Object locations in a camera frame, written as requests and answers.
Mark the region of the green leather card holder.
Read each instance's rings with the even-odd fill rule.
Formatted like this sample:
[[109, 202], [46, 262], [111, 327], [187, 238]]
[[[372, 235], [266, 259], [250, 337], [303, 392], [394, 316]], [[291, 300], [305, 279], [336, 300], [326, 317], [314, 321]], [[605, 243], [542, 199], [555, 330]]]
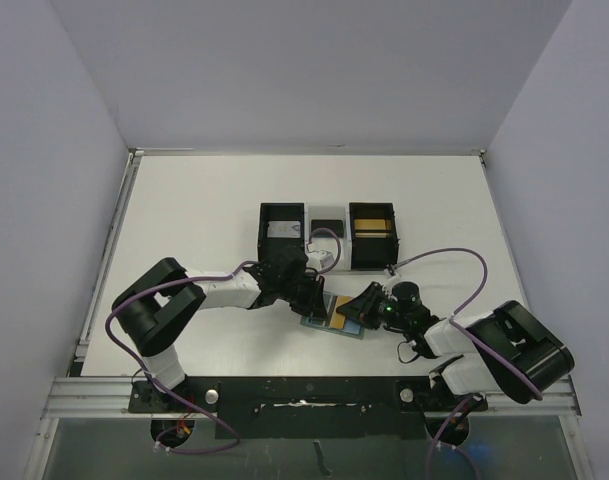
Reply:
[[337, 312], [337, 309], [349, 303], [352, 297], [325, 292], [323, 300], [327, 312], [326, 316], [324, 318], [302, 317], [300, 325], [326, 333], [362, 340], [364, 327], [356, 320]]

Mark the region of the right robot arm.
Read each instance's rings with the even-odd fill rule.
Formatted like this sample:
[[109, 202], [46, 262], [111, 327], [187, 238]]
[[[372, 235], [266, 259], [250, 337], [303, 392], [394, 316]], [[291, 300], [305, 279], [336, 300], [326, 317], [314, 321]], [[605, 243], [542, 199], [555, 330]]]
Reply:
[[403, 335], [422, 358], [444, 357], [432, 382], [453, 397], [501, 392], [527, 404], [575, 368], [569, 348], [516, 300], [477, 316], [440, 319], [417, 284], [373, 282], [336, 312], [367, 329]]

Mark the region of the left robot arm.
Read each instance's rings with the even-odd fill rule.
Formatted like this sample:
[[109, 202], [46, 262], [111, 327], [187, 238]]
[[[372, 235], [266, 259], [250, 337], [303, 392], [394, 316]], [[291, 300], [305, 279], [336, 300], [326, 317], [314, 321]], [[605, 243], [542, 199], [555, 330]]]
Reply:
[[172, 390], [186, 378], [174, 343], [198, 311], [256, 310], [281, 300], [300, 316], [320, 318], [327, 313], [324, 284], [321, 271], [309, 267], [296, 247], [244, 261], [230, 273], [196, 276], [166, 257], [118, 296], [105, 330], [157, 390]]

